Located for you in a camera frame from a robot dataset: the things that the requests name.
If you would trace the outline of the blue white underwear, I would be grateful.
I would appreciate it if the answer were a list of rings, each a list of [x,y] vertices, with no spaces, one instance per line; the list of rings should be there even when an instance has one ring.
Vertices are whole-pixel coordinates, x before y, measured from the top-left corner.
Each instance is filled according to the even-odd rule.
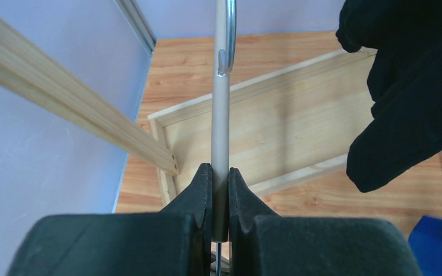
[[[442,276],[442,219],[423,216],[408,243],[425,276]]]

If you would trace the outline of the black underwear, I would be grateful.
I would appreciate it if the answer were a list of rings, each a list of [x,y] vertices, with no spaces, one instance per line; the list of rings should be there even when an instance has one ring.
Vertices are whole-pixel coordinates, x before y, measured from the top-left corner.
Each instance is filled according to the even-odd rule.
[[[346,165],[366,193],[442,150],[442,1],[345,1],[336,37],[349,53],[376,50],[373,120]]]

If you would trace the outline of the wooden clip hanger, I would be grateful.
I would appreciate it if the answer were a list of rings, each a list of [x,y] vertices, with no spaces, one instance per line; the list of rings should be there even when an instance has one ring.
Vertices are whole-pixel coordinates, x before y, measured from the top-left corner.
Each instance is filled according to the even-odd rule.
[[[216,1],[214,73],[211,118],[213,171],[212,241],[216,243],[215,274],[221,275],[222,243],[228,237],[228,173],[230,143],[230,74],[237,39],[236,0]]]

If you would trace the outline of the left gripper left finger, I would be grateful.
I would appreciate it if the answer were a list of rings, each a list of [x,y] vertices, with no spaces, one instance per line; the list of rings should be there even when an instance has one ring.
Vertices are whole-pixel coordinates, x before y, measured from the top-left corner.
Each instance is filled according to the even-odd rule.
[[[212,179],[201,164],[159,212],[60,214],[37,221],[8,275],[209,275]]]

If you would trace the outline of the aluminium frame post left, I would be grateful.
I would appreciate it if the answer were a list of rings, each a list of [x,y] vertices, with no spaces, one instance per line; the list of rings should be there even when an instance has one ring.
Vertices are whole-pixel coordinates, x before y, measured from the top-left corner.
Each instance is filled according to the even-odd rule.
[[[135,0],[115,0],[118,7],[129,22],[131,28],[136,33],[140,41],[148,49],[149,53],[153,53],[157,43],[157,39],[148,24],[146,17],[142,13],[137,1]]]

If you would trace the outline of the wooden clothes rack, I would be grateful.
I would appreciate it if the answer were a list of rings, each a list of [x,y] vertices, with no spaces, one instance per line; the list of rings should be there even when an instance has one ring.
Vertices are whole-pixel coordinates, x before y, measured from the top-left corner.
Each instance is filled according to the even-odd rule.
[[[343,170],[371,122],[376,51],[330,52],[230,88],[230,165],[265,196]],[[165,204],[209,158],[211,94],[149,115],[146,132],[0,18],[0,85],[157,168]]]

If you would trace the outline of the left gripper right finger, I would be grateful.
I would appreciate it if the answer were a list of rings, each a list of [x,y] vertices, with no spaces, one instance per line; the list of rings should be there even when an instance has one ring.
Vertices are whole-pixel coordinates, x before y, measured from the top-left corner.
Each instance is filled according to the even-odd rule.
[[[389,221],[285,217],[228,175],[231,275],[420,275],[401,232]]]

